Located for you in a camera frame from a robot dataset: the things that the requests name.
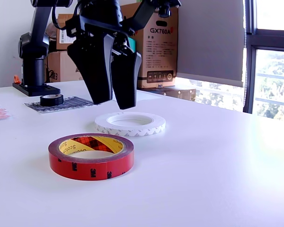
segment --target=double-sided tape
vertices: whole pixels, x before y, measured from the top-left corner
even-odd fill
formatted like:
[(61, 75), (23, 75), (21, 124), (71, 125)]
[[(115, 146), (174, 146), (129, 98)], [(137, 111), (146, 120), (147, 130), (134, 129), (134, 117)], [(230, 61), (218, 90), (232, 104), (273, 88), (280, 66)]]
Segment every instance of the double-sided tape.
[[(133, 167), (133, 143), (104, 134), (78, 134), (63, 137), (49, 145), (51, 169), (57, 174), (76, 180), (96, 181), (120, 176)], [(105, 158), (85, 159), (70, 154), (99, 150), (114, 153)]]
[[(139, 125), (121, 125), (120, 122), (137, 122)], [(96, 129), (105, 134), (116, 136), (148, 136), (163, 132), (166, 127), (164, 118), (150, 113), (110, 113), (95, 119)]]

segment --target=window frame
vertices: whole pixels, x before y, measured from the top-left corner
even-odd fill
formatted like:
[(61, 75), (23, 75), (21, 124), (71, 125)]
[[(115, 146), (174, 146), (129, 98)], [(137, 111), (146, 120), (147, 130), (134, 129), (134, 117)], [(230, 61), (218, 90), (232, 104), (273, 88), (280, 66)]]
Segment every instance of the window frame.
[(246, 33), (247, 33), (247, 77), (246, 99), (243, 112), (252, 114), (257, 50), (271, 50), (284, 52), (284, 31), (257, 29), (257, 0), (245, 0)]

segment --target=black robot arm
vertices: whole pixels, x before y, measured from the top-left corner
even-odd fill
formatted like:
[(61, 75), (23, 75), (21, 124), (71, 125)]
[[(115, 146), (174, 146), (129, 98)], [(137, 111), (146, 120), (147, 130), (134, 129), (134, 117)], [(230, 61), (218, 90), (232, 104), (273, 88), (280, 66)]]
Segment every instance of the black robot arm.
[[(48, 51), (48, 37), (44, 32), (50, 10), (53, 7), (54, 15), (55, 7), (69, 7), (72, 0), (31, 0), (31, 3), (36, 10), (32, 31), (22, 35), (19, 41), (23, 81), (18, 86), (44, 90), (50, 87), (43, 83), (44, 72), (40, 68)], [(78, 0), (74, 16), (66, 21), (64, 28), (60, 28), (53, 17), (57, 28), (65, 29), (69, 37), (76, 37), (67, 52), (82, 74), (95, 104), (111, 100), (114, 89), (120, 109), (136, 105), (142, 59), (128, 46), (128, 37), (143, 29), (156, 9), (161, 17), (169, 17), (169, 9), (180, 5), (178, 0), (143, 0), (134, 16), (123, 20), (118, 0)]]

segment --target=cardboard box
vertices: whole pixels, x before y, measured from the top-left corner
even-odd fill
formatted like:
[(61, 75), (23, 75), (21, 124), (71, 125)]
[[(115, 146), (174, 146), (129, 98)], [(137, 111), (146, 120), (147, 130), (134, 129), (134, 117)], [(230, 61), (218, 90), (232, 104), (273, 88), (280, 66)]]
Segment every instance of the cardboard box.
[(147, 88), (142, 89), (141, 91), (152, 92), (155, 94), (169, 96), (174, 98), (180, 98), (188, 101), (195, 101), (196, 98), (196, 89), (187, 89), (180, 86), (171, 86), (171, 87), (161, 87), (161, 88)]
[[(71, 19), (73, 14), (59, 14), (58, 15), (58, 24), (60, 27), (65, 26), (65, 22)], [(67, 47), (71, 45), (76, 38), (70, 38), (66, 35), (66, 30), (57, 29), (57, 50), (67, 50)]]
[(81, 73), (68, 56), (67, 51), (49, 53), (46, 65), (51, 82), (83, 80)]
[[(121, 6), (123, 16), (130, 18), (140, 3)], [(135, 33), (136, 49), (142, 55), (138, 87), (166, 87), (175, 84), (178, 57), (178, 9), (172, 16), (160, 18), (154, 13), (146, 27)]]

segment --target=cable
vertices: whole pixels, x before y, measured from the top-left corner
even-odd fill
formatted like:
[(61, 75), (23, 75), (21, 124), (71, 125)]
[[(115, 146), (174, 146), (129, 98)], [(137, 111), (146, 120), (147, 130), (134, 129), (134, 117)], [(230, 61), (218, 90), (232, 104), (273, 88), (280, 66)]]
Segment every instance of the cable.
[(53, 6), (53, 10), (52, 10), (52, 21), (53, 21), (53, 25), (54, 25), (56, 28), (60, 29), (60, 30), (65, 30), (65, 29), (66, 29), (66, 26), (60, 27), (60, 26), (58, 25), (58, 22), (57, 22), (57, 18), (56, 18), (56, 6), (57, 6), (57, 3), (58, 3), (58, 0), (56, 0), (55, 4), (54, 4), (54, 6)]

